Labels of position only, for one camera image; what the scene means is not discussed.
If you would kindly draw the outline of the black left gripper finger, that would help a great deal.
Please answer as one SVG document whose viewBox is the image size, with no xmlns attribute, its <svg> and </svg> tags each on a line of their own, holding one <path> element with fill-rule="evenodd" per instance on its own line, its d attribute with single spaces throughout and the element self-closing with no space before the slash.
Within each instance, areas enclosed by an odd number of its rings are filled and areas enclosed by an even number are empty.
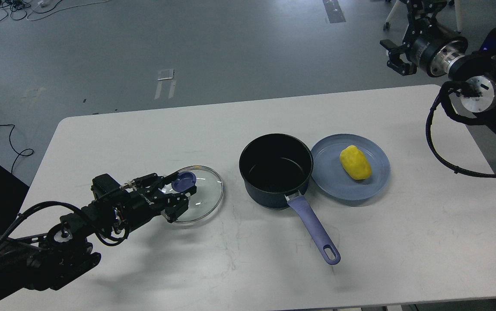
<svg viewBox="0 0 496 311">
<path fill-rule="evenodd" d="M 160 191 L 164 185 L 171 184 L 178 177 L 178 172 L 171 173 L 171 175 L 161 176 L 157 173 L 151 173 L 127 181 L 121 186 L 121 193 L 153 193 L 155 190 Z"/>
<path fill-rule="evenodd" d="M 162 216 L 170 224 L 186 224 L 193 221 L 188 214 L 190 198 L 197 192 L 197 187 L 192 186 L 183 192 L 177 192 L 171 186 L 164 186 L 162 193 L 165 195 L 165 207 Z"/>
</svg>

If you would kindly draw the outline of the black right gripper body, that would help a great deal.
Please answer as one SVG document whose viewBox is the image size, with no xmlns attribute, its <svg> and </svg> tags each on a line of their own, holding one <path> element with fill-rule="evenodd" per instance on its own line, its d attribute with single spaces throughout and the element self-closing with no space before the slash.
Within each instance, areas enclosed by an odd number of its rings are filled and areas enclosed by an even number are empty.
<svg viewBox="0 0 496 311">
<path fill-rule="evenodd" d="M 412 31 L 416 37 L 410 43 L 410 61 L 430 77 L 449 73 L 451 63 L 464 56 L 468 40 L 441 24 L 430 24 Z"/>
</svg>

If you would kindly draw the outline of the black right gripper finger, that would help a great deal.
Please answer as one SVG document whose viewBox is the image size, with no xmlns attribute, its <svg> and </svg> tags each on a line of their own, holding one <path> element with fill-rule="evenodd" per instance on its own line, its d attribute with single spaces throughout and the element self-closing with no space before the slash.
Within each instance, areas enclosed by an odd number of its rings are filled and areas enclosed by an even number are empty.
<svg viewBox="0 0 496 311">
<path fill-rule="evenodd" d="M 398 0 L 407 9 L 408 32 L 421 33 L 437 26 L 436 16 L 447 6 L 447 0 Z"/>
<path fill-rule="evenodd" d="M 408 52 L 410 44 L 396 45 L 390 39 L 380 41 L 380 45 L 388 52 L 387 66 L 402 76 L 414 75 L 417 67 L 413 63 L 404 62 L 401 56 Z"/>
</svg>

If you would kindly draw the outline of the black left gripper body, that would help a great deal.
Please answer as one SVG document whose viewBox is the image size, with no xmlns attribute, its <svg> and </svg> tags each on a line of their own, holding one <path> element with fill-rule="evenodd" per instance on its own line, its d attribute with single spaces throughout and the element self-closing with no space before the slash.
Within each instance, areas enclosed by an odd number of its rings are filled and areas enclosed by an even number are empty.
<svg viewBox="0 0 496 311">
<path fill-rule="evenodd" d="M 114 193 L 114 203 L 120 217 L 119 229 L 138 229 L 170 207 L 175 197 L 155 192 L 152 195 L 138 191 L 120 190 Z"/>
</svg>

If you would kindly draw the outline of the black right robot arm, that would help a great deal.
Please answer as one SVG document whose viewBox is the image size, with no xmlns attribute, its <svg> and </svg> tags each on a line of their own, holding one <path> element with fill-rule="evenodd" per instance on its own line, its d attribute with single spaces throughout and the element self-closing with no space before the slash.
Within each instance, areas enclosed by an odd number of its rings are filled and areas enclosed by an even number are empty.
<svg viewBox="0 0 496 311">
<path fill-rule="evenodd" d="M 431 131 L 434 112 L 441 106 L 448 118 L 467 126 L 486 126 L 496 135 L 496 28 L 479 50 L 467 54 L 467 39 L 436 19 L 446 0 L 397 0 L 395 4 L 406 7 L 408 26 L 400 45 L 380 41 L 388 51 L 388 67 L 402 76 L 422 69 L 430 77 L 448 77 L 426 118 L 426 142 L 434 157 L 456 174 L 496 178 L 448 162 L 436 151 Z"/>
</svg>

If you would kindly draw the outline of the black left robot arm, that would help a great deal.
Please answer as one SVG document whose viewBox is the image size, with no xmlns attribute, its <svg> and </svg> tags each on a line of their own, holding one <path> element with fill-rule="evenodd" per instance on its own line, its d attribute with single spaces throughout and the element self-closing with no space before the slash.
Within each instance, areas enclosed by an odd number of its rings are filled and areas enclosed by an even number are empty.
<svg viewBox="0 0 496 311">
<path fill-rule="evenodd" d="M 124 185 L 100 175 L 92 181 L 94 200 L 87 206 L 45 201 L 18 214 L 0 236 L 0 301 L 23 288 L 59 290 L 96 267 L 101 254 L 93 252 L 91 235 L 106 246 L 118 246 L 154 217 L 175 222 L 187 211 L 189 197 L 197 191 L 195 183 L 190 171 L 166 177 L 151 173 Z M 53 206 L 66 207 L 70 213 L 49 232 L 10 237 L 28 217 Z"/>
</svg>

